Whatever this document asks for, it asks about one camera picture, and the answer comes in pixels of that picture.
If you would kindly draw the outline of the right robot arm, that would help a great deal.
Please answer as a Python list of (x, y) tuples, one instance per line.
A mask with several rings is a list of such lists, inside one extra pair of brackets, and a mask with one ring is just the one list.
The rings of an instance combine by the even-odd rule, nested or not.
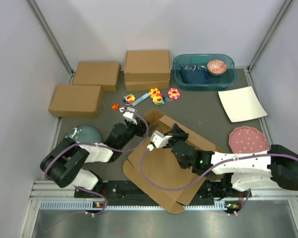
[(298, 191), (298, 154), (282, 145), (248, 154), (228, 154), (198, 150), (186, 140), (189, 134), (177, 124), (163, 135), (161, 148), (170, 148), (180, 168), (199, 176), (225, 175), (222, 191), (227, 196), (250, 188), (278, 185)]

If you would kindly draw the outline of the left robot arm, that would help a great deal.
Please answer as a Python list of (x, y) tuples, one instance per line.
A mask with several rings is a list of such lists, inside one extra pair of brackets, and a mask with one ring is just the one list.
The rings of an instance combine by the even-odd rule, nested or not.
[(143, 118), (135, 118), (113, 126), (103, 143), (76, 142), (72, 138), (63, 139), (41, 162), (44, 176), (58, 187), (75, 188), (75, 198), (104, 197), (105, 185), (96, 173), (84, 170), (86, 163), (112, 163), (122, 153), (136, 150), (124, 147), (134, 137), (146, 137), (149, 125)]

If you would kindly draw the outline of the brown cardboard box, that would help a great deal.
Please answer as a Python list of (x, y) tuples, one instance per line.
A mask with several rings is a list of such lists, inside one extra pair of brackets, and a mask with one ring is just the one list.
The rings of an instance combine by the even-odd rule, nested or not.
[(133, 151), (123, 164), (125, 176), (168, 213), (180, 214), (205, 178), (180, 168), (170, 149), (147, 152), (150, 139)]

